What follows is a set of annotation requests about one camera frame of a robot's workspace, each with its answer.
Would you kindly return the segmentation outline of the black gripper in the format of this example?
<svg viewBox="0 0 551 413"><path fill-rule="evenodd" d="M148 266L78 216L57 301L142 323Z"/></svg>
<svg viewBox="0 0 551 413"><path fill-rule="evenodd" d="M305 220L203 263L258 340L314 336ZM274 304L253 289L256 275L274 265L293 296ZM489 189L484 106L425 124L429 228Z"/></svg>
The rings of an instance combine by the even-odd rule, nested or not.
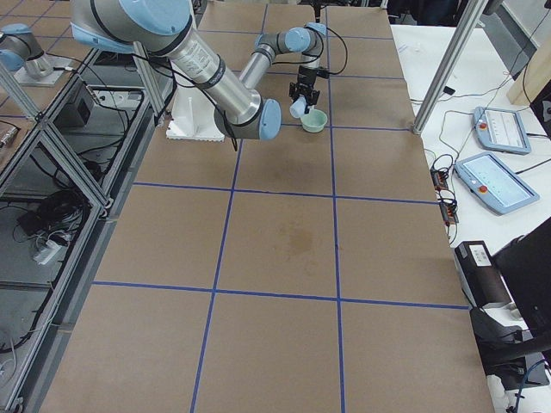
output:
<svg viewBox="0 0 551 413"><path fill-rule="evenodd" d="M292 102L296 102L300 96L307 101L307 108L314 108L318 104L320 92L314 88L318 77L318 69L300 66L295 83L289 85L288 95Z"/></svg>

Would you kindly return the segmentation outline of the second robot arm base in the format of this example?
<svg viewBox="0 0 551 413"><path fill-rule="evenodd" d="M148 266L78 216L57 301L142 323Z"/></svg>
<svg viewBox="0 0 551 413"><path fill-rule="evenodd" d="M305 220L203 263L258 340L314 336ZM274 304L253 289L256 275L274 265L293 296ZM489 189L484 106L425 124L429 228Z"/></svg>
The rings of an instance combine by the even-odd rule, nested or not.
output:
<svg viewBox="0 0 551 413"><path fill-rule="evenodd" d="M52 87L61 77L31 28L12 23L1 28L1 63L24 86Z"/></svg>

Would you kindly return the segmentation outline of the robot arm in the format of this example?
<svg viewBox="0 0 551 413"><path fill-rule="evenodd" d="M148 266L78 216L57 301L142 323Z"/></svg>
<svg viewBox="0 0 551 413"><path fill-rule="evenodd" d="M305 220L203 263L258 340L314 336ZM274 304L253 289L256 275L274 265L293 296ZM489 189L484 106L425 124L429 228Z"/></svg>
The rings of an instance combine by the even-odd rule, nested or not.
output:
<svg viewBox="0 0 551 413"><path fill-rule="evenodd" d="M247 89L255 89L267 70L283 54L299 53L297 80L289 85L288 95L292 100L291 115L299 119L318 104L319 91L314 88L320 73L320 58L325 50L327 26L309 22L303 28L291 28L276 34L261 34L239 80Z"/></svg>
<svg viewBox="0 0 551 413"><path fill-rule="evenodd" d="M213 120L234 139L273 139L280 131L278 101L264 99L226 67L193 28L187 1L73 1L75 40L99 50L130 54L139 42L167 58L186 80L210 98Z"/></svg>

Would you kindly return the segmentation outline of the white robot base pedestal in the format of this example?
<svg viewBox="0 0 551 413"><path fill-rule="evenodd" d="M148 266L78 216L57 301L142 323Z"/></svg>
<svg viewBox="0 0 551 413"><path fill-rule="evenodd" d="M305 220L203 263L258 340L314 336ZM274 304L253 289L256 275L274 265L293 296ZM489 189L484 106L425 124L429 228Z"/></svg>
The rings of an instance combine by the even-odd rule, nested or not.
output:
<svg viewBox="0 0 551 413"><path fill-rule="evenodd" d="M209 142L225 139L214 122L214 105L197 88L178 86L170 114L168 139Z"/></svg>

